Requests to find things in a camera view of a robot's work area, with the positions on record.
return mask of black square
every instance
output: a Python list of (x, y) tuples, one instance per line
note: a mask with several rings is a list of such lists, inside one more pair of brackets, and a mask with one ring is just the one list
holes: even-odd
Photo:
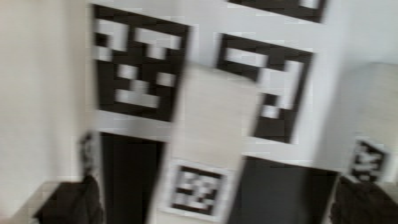
[(318, 7), (301, 5), (299, 0), (229, 0), (231, 3), (320, 23), (329, 0), (318, 0)]
[[(98, 71), (98, 107), (116, 112), (160, 121), (173, 120), (178, 89), (183, 80), (183, 63), (187, 54), (189, 26), (137, 13), (94, 5), (94, 42)], [(114, 24), (123, 32), (100, 32), (102, 23)], [(137, 41), (139, 31), (153, 31), (178, 38), (176, 48), (162, 48), (164, 58), (151, 57), (153, 44)], [(130, 89), (132, 80), (119, 77), (121, 66), (137, 69), (135, 80), (146, 85), (146, 92)], [(173, 85), (158, 83), (158, 75), (174, 77)], [(134, 102), (118, 99), (118, 93), (128, 92)]]
[(354, 164), (350, 175), (361, 182), (377, 182), (380, 180), (388, 154), (375, 144), (364, 140), (357, 141)]
[[(265, 67), (256, 67), (249, 64), (238, 63), (228, 59), (229, 49), (254, 53), (269, 58)], [(297, 123), (297, 115), (302, 107), (302, 96), (308, 86), (308, 76), (313, 61), (313, 53), (285, 46), (269, 44), (247, 38), (222, 35), (222, 44), (219, 51), (217, 68), (237, 75), (249, 78), (254, 83), (260, 83), (260, 76), (263, 69), (288, 72), (288, 63), (302, 65), (297, 73), (295, 93), (292, 97), (292, 107), (286, 109), (277, 105), (283, 95), (263, 92), (263, 105), (272, 105), (279, 108), (277, 118), (261, 116), (263, 105), (258, 111), (258, 123), (253, 131), (253, 136), (285, 143), (292, 142), (293, 130)]]
[(187, 200), (185, 203), (171, 202), (171, 207), (212, 216), (222, 182), (221, 174), (181, 166), (173, 198), (178, 200), (178, 196), (183, 196)]

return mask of white surface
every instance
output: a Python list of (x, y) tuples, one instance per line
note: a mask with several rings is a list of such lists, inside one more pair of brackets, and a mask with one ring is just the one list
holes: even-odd
[[(189, 59), (208, 66), (215, 64), (221, 33), (315, 52), (293, 144), (249, 138), (245, 154), (345, 170), (357, 120), (354, 103), (347, 100), (356, 97), (347, 95), (356, 95), (356, 91), (345, 91), (338, 86), (347, 85), (350, 70), (366, 62), (398, 61), (398, 28), (389, 25), (396, 18), (396, 1), (329, 1), (322, 24), (224, 0), (93, 2), (190, 25)], [(309, 7), (317, 2), (302, 1), (302, 4)]]
[[(217, 169), (229, 170), (237, 177), (258, 103), (260, 92), (247, 79), (203, 66), (190, 65), (187, 67), (162, 182), (149, 216), (151, 224), (210, 222), (162, 212), (162, 208), (157, 206), (171, 178), (167, 167), (173, 159), (183, 159)], [(229, 193), (222, 200), (228, 206), (231, 206), (228, 202), (231, 196)], [(213, 222), (224, 222), (228, 213), (222, 212), (224, 217)]]
[(0, 2), (0, 220), (46, 181), (80, 179), (93, 114), (86, 10), (84, 1)]

